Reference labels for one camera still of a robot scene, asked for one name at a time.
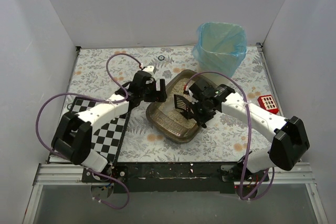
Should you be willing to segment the black white chessboard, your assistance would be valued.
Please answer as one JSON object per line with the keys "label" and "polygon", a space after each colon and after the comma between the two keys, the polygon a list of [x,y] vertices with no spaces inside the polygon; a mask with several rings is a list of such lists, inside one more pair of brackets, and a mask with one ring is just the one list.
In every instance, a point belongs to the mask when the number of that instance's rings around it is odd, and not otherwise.
{"label": "black white chessboard", "polygon": [[[86,111],[97,104],[96,101],[76,96],[72,103],[67,104],[67,110],[72,113]],[[91,148],[104,156],[110,163],[118,162],[131,112],[120,115],[94,132]]]}

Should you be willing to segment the brown plastic litter box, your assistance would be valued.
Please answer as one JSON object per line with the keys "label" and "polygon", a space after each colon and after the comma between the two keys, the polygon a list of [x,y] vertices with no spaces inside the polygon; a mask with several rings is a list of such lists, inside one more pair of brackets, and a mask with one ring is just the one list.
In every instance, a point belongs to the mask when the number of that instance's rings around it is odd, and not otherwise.
{"label": "brown plastic litter box", "polygon": [[185,83],[196,74],[193,70],[183,70],[166,84],[167,100],[164,103],[151,103],[146,110],[146,118],[163,135],[182,144],[190,142],[201,127],[195,120],[187,120],[180,115],[174,106],[174,95],[182,94]]}

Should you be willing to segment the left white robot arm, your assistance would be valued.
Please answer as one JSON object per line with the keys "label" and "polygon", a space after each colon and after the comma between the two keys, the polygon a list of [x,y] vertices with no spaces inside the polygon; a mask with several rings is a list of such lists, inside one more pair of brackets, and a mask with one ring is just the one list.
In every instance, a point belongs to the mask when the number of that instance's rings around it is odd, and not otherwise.
{"label": "left white robot arm", "polygon": [[109,162],[91,148],[93,134],[109,121],[139,106],[142,101],[165,102],[166,99],[165,80],[159,80],[157,89],[152,70],[149,67],[139,70],[132,81],[120,85],[107,100],[79,113],[65,113],[51,146],[74,165],[82,165],[100,173]]}

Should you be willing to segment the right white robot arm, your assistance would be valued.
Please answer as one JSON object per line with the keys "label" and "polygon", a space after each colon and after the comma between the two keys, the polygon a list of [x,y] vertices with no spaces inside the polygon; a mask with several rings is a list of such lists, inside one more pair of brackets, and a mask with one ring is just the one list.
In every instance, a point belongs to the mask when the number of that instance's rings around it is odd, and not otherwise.
{"label": "right white robot arm", "polygon": [[290,171],[299,162],[310,144],[303,121],[293,116],[287,119],[267,110],[248,104],[233,88],[221,84],[213,87],[204,80],[184,88],[191,97],[189,110],[194,120],[202,127],[216,112],[230,115],[263,135],[270,148],[251,151],[243,156],[232,168],[223,172],[226,180],[234,181],[272,167]]}

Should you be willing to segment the black litter scoop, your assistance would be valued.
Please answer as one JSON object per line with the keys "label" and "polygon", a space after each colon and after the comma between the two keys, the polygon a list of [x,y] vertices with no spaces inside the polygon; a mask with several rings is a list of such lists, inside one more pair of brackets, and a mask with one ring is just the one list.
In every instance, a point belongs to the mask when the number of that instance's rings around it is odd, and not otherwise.
{"label": "black litter scoop", "polygon": [[174,106],[179,111],[179,113],[185,117],[185,111],[187,109],[192,109],[192,104],[182,95],[174,95]]}

